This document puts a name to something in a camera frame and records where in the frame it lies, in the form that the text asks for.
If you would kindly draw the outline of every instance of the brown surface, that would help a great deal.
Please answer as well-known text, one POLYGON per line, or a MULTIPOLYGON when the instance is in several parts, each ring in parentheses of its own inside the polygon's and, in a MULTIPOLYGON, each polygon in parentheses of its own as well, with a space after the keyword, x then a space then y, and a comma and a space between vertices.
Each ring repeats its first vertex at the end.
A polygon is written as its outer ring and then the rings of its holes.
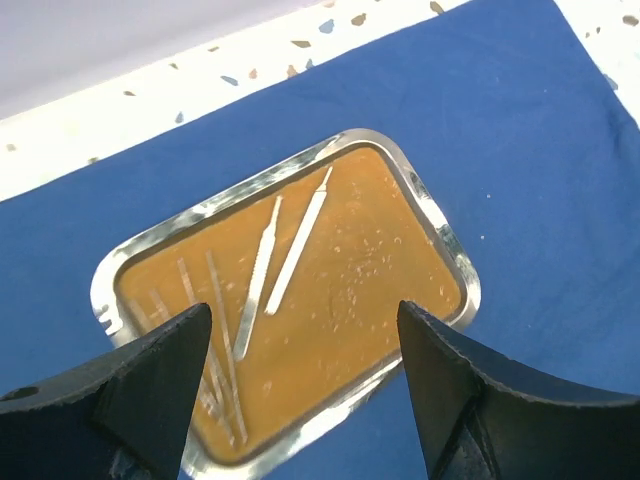
MULTIPOLYGON (((231 448, 224 431, 200 404, 194 411, 196 428, 218 461, 234 463, 246 457, 395 352, 400 300, 415 300, 439 318, 459 306, 454 278, 379 154, 360 148, 339 157, 333 166, 327 199, 280 309, 269 317, 262 313, 264 306, 327 167, 276 192, 283 195, 276 246, 249 350, 236 369, 248 444, 231 448)), ((119 294, 138 302, 152 321, 159 322, 149 295, 156 289, 169 312, 177 314, 188 306, 177 265, 183 258, 198 300, 212 305, 212 338, 226 369, 205 252, 211 249, 214 256, 233 344, 276 194, 133 264, 119 280, 119 294)), ((231 402, 227 404, 231 413, 231 402)), ((235 421, 233 427, 239 437, 235 421)))

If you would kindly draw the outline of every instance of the speckled white surface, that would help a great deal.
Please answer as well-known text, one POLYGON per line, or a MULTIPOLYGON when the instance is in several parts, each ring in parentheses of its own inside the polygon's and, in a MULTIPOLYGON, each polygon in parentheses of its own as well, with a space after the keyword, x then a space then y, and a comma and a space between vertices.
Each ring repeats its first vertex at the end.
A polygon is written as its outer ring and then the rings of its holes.
MULTIPOLYGON (((640 0, 556 0, 640 123, 640 0)), ((0 121, 0 200, 100 161, 464 0, 336 0, 0 121)))

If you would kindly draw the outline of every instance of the tray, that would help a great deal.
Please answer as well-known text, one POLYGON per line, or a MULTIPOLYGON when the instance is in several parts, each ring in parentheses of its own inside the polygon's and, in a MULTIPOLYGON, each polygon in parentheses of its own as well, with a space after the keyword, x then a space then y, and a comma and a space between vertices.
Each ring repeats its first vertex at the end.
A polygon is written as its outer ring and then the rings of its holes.
POLYGON ((131 238, 102 260, 91 285, 95 315, 116 346, 191 303, 212 306, 210 363, 183 456, 197 479, 261 477, 346 419, 401 367, 402 299, 461 330, 478 309, 480 283, 401 150, 365 129, 335 135, 131 238), (268 315, 321 184, 326 199, 268 315), (221 319, 233 343, 271 217, 273 253, 246 356, 236 362, 221 319), (216 414, 212 405, 223 406, 216 414))

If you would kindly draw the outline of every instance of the silver tray rim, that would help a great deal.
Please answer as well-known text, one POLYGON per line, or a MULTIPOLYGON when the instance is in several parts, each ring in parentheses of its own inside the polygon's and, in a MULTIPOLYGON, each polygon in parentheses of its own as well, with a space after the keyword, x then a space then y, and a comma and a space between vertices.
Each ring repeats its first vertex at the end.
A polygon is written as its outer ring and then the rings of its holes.
MULTIPOLYGON (((94 315, 114 346, 122 346, 139 337, 134 323, 129 319, 128 310, 119 301, 115 289, 120 270, 135 256, 220 214, 238 202, 254 196, 266 196, 277 185, 288 183, 291 176, 304 171, 311 172, 330 162, 341 152, 365 146, 373 147, 384 158, 414 214, 456 277, 462 294, 461 307, 443 321, 459 331, 467 327, 475 317, 481 299, 480 279, 468 255, 398 145, 379 132, 355 128, 338 133, 213 195, 135 235, 109 252, 99 263, 93 276, 90 300, 94 315)), ((216 463, 190 428, 182 467, 196 480, 260 478, 343 422, 401 368, 400 352, 387 357, 372 367, 364 380, 349 385, 335 398, 323 402, 311 412, 310 418, 291 428, 267 449, 240 464, 216 463)))

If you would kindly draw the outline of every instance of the blue cloth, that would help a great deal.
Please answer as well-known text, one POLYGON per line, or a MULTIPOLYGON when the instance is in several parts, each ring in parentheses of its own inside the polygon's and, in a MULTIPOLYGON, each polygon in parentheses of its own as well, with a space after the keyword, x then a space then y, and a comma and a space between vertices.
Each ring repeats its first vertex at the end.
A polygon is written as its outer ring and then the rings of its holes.
MULTIPOLYGON (((475 0, 0 204, 0 390, 111 348, 88 290, 115 245, 353 127, 400 145, 468 251, 469 336, 640 393, 640 133, 550 0, 475 0)), ((401 376, 269 478, 424 472, 401 376)))

